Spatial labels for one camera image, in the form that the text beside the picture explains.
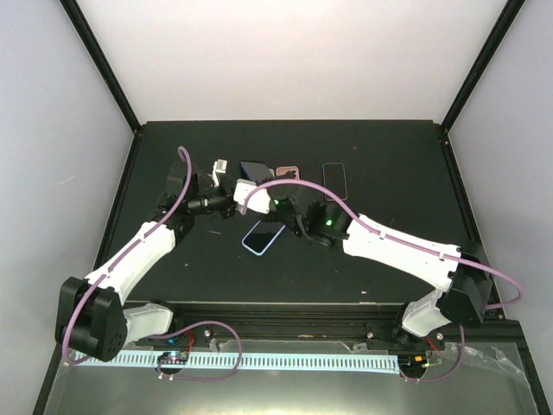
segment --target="purple cable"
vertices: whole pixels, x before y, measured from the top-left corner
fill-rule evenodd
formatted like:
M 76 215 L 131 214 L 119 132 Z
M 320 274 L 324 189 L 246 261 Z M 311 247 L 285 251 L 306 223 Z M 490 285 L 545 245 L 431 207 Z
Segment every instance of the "purple cable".
M 162 217 L 162 219 L 157 222 L 148 232 L 144 234 L 144 238 L 148 238 L 158 227 L 163 225 L 169 217 L 173 214 L 173 212 L 179 207 L 179 205 L 182 202 L 182 199 L 184 199 L 185 194 L 187 193 L 188 186 L 190 185 L 190 180 L 192 179 L 192 161 L 190 160 L 190 155 L 188 154 L 187 149 L 180 146 L 177 149 L 179 153 L 179 157 L 183 162 L 186 162 L 187 164 L 187 179 L 184 182 L 184 186 L 182 187 L 181 194 L 177 198 L 175 204 L 173 207 L 165 214 L 165 216 Z M 131 252 L 134 248 L 136 248 L 141 243 L 140 239 L 135 240 L 131 245 L 127 247 L 123 252 L 121 252 L 121 255 L 119 255 L 117 258 L 113 260 L 111 265 L 108 267 L 108 272 L 112 272 L 113 269 L 123 260 L 124 257 L 126 257 L 129 252 Z M 73 332 L 73 328 L 75 327 L 75 323 L 77 322 L 77 318 L 79 318 L 80 312 L 85 307 L 86 301 L 88 301 L 88 298 L 92 295 L 92 292 L 98 288 L 100 283 L 104 281 L 104 279 L 107 277 L 107 274 L 103 274 L 94 284 L 90 286 L 88 290 L 86 290 L 83 297 L 80 299 L 79 303 L 75 307 L 75 310 L 73 311 L 73 314 L 71 315 L 71 318 L 69 319 L 69 323 L 67 324 L 66 333 L 63 336 L 63 342 L 61 343 L 61 355 L 63 356 L 63 359 L 69 363 L 70 365 L 78 365 L 82 363 L 83 361 L 87 360 L 89 356 L 82 357 L 78 360 L 74 360 L 69 356 L 69 339 L 71 338 L 71 333 Z
M 283 185 L 283 184 L 295 184 L 295 185 L 300 185 L 300 186 L 306 186 L 308 188 L 313 188 L 315 190 L 318 190 L 318 191 L 324 193 L 325 195 L 327 195 L 328 197 L 333 199 L 336 203 L 338 203 L 338 205 L 342 209 L 344 209 L 344 211 L 353 220 L 355 220 L 357 223 L 359 223 L 364 229 L 366 229 L 367 231 L 369 231 L 371 233 L 380 234 L 380 231 L 378 229 L 375 229 L 374 227 L 370 227 L 364 221 L 362 221 L 359 218 L 359 216 L 357 214 L 355 214 L 353 212 L 353 210 L 346 203 L 344 203 L 340 199 L 340 197 L 338 197 L 336 194 L 334 194 L 333 192 L 331 192 L 327 188 L 322 187 L 320 184 L 313 183 L 313 182 L 308 182 L 308 181 L 305 181 L 305 180 L 280 179 L 280 180 L 274 180 L 272 182 L 263 183 L 263 184 L 257 186 L 257 188 L 254 188 L 253 191 L 246 196 L 245 201 L 244 201 L 244 206 L 247 208 L 248 207 L 248 202 L 250 201 L 251 197 L 254 194 L 256 194 L 257 192 L 259 192 L 260 190 L 262 190 L 264 188 L 272 188 L 273 186 L 280 186 L 280 185 Z M 434 255 L 435 257 L 439 257 L 441 255 L 441 253 L 438 252 L 438 251 L 433 251 L 431 249 L 425 248 L 424 246 L 419 246 L 417 244 L 413 244 L 412 242 L 397 238 L 395 236 L 391 236 L 391 235 L 386 234 L 385 238 L 389 239 L 393 242 L 397 242 L 400 245 L 408 246 L 409 248 L 417 249 L 418 251 L 426 252 L 430 255 Z M 457 257 L 447 255 L 447 254 L 444 254 L 443 257 L 445 259 L 450 259 L 452 261 L 458 262 L 459 264 L 464 264 L 464 265 L 468 265 L 470 267 L 476 268 L 477 270 L 482 270 L 482 271 L 485 271 L 485 272 L 489 272 L 490 274 L 505 280 L 507 283 L 513 285 L 518 290 L 517 296 L 514 297 L 512 300 L 509 300 L 509 301 L 504 302 L 504 303 L 490 304 L 486 307 L 487 310 L 499 309 L 499 308 L 504 307 L 506 305 L 512 305 L 512 304 L 518 303 L 522 299 L 523 293 L 524 293 L 522 285 L 519 282 L 517 282 L 515 279 L 509 277 L 508 275 L 505 275 L 503 272 L 494 270 L 493 268 L 491 268 L 489 266 L 479 264 L 478 262 L 474 262 L 474 261 L 471 261 L 469 259 L 457 258 Z
M 157 340 L 170 339 L 171 337 L 175 337 L 176 335 L 181 335 L 182 333 L 184 333 L 186 331 L 195 329 L 196 327 L 199 327 L 199 326 L 204 326 L 206 324 L 213 324 L 215 326 L 220 326 L 222 328 L 227 329 L 228 331 L 230 331 L 232 333 L 232 335 L 234 336 L 234 338 L 236 339 L 236 341 L 238 343 L 238 358 L 236 360 L 236 363 L 234 363 L 234 366 L 227 373 L 222 374 L 220 376 L 216 376 L 216 377 L 213 377 L 213 378 L 199 378 L 197 376 L 184 376 L 184 375 L 178 375 L 178 374 L 168 375 L 166 373 L 162 373 L 162 361 L 160 361 L 157 365 L 157 368 L 156 368 L 156 370 L 157 370 L 157 372 L 159 373 L 160 376 L 162 376 L 162 377 L 166 376 L 168 378 L 170 378 L 172 376 L 173 379 L 197 380 L 199 382 L 216 382 L 218 380 L 224 380 L 226 378 L 229 378 L 229 377 L 231 377 L 232 375 L 234 375 L 236 373 L 236 371 L 238 370 L 238 366 L 240 366 L 240 362 L 242 361 L 242 342 L 240 341 L 240 338 L 238 337 L 238 333 L 231 326 L 229 326 L 227 324 L 224 324 L 223 322 L 215 322 L 213 320 L 207 320 L 207 321 L 204 321 L 204 322 L 195 322 L 194 324 L 190 324 L 189 326 L 185 327 L 184 329 L 180 329 L 180 330 L 175 331 L 174 333 L 171 333 L 169 335 L 151 335 L 148 338 L 149 339 L 157 339 Z
M 437 378 L 417 379 L 417 378 L 410 378 L 404 373 L 403 370 L 399 369 L 399 374 L 401 374 L 402 378 L 404 378 L 406 381 L 412 381 L 416 383 L 434 383 L 434 382 L 439 382 L 440 380 L 445 380 L 453 376 L 461 367 L 463 358 L 465 357 L 465 329 L 463 328 L 463 326 L 459 326 L 459 332 L 461 333 L 461 350 L 459 350 L 459 358 L 457 359 L 455 366 L 453 366 L 453 368 L 449 372 L 443 374 L 442 376 L 438 376 Z

